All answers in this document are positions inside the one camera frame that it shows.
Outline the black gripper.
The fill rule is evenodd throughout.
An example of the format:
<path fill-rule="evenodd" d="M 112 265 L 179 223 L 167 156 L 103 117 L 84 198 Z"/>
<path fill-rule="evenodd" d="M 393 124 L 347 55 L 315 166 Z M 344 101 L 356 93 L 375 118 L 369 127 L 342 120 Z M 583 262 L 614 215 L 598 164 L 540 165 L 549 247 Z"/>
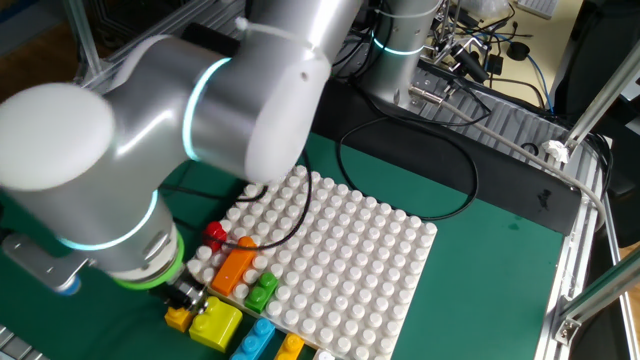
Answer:
<path fill-rule="evenodd" d="M 200 283 L 176 281 L 173 284 L 163 283 L 148 290 L 151 296 L 160 299 L 174 309 L 184 308 L 194 313 L 206 302 L 206 288 Z"/>

